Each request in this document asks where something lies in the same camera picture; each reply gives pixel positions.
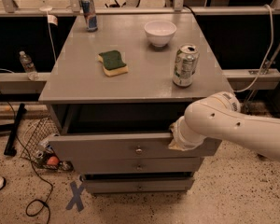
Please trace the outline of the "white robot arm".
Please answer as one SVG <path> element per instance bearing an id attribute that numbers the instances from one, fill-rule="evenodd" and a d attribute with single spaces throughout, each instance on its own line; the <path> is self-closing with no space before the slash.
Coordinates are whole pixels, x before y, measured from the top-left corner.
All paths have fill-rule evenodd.
<path id="1" fill-rule="evenodd" d="M 172 150 L 193 150 L 206 138 L 215 138 L 280 162 L 280 119 L 241 113 L 239 101 L 226 91 L 190 104 L 171 132 Z"/>

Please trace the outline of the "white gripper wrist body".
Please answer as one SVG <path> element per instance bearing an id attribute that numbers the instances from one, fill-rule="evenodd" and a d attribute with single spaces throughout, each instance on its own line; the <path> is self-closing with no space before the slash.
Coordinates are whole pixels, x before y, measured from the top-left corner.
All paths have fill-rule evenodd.
<path id="1" fill-rule="evenodd" d="M 184 117 L 180 117 L 170 125 L 173 139 L 180 146 L 180 151 L 190 151 L 200 146 L 205 136 L 194 132 L 186 123 Z"/>

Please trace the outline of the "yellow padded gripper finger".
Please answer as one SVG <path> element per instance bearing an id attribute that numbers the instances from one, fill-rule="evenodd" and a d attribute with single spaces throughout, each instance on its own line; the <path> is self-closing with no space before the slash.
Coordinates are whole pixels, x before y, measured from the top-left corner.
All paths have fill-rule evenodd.
<path id="1" fill-rule="evenodd" d="M 171 143 L 168 145 L 168 148 L 171 150 L 178 150 L 180 151 L 181 148 L 175 140 L 172 140 Z"/>

